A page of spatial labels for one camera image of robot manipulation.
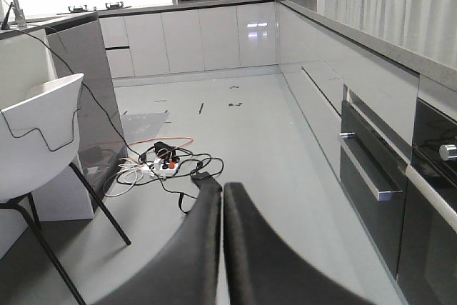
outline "black glass oven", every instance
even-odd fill
[[[410,305],[457,305],[457,122],[418,100],[398,268]]]
[[[395,277],[407,179],[406,162],[347,101],[341,112],[341,183]]]

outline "oven knob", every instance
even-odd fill
[[[440,156],[443,161],[457,160],[457,146],[455,144],[443,144],[440,146]]]

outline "countertop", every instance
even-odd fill
[[[99,11],[125,16],[274,0],[202,0]],[[277,0],[310,19],[457,91],[457,0]],[[60,16],[41,25],[69,24],[96,12]],[[0,39],[14,36],[0,31]]]
[[[21,35],[20,31],[31,33],[33,31],[41,29],[66,29],[67,27],[72,27],[78,25],[79,23],[84,23],[87,21],[92,21],[97,19],[96,12],[84,12],[81,14],[62,14],[62,15],[43,15],[40,17],[37,16],[26,16],[28,21],[31,21],[27,24],[27,28],[18,30],[14,25],[11,25],[12,30],[0,30],[0,39],[7,39],[13,36]]]

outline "gas burner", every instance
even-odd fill
[[[123,9],[124,8],[124,2],[119,1],[117,3],[105,3],[106,9],[107,10],[115,10],[115,9]]]
[[[87,5],[82,5],[80,7],[76,7],[76,6],[69,6],[69,11],[70,13],[72,14],[78,14],[80,12],[87,12],[88,9],[87,9]]]

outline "chair leg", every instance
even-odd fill
[[[31,213],[34,216],[34,220],[35,220],[36,226],[39,229],[41,229],[41,222],[40,222],[40,218],[38,217],[38,212],[36,212],[34,196],[32,196],[31,193],[29,193],[29,194],[27,194],[27,199],[29,200]]]
[[[30,217],[27,210],[18,204],[2,204],[2,205],[3,206],[0,206],[1,209],[16,210],[23,216],[23,218],[29,225],[30,229],[33,231],[35,237],[38,239],[38,242],[40,243],[41,247],[46,252],[46,255],[50,258],[53,265],[56,267],[58,273],[60,274],[61,278],[64,280],[65,284],[70,289],[70,292],[73,294],[75,300],[78,302],[79,305],[86,305],[86,302],[84,301],[83,297],[80,295],[78,289],[74,286],[73,281],[70,279],[69,275],[66,273],[64,267],[61,265],[60,261],[57,259],[57,256],[52,251],[51,247],[48,245],[48,242],[41,234],[40,229],[35,224],[34,220]]]
[[[71,169],[73,169],[74,173],[78,176],[79,180],[81,180],[81,182],[83,183],[83,185],[86,187],[87,191],[89,192],[89,194],[94,198],[94,200],[96,201],[96,203],[100,206],[100,209],[105,213],[105,215],[108,217],[109,221],[111,222],[111,224],[113,224],[114,228],[116,228],[117,232],[119,233],[119,235],[121,235],[122,239],[124,240],[124,242],[126,242],[126,244],[129,246],[131,245],[131,241],[130,239],[127,237],[127,235],[125,234],[124,230],[122,230],[121,226],[119,225],[119,223],[114,219],[113,215],[111,214],[111,212],[106,208],[105,204],[103,203],[103,201],[99,198],[99,196],[97,195],[97,193],[95,193],[94,189],[92,188],[92,186],[90,185],[90,183],[86,180],[86,178],[84,178],[84,175],[81,173],[81,171],[78,169],[78,167],[73,163],[71,162],[69,164],[69,166],[71,167]]]

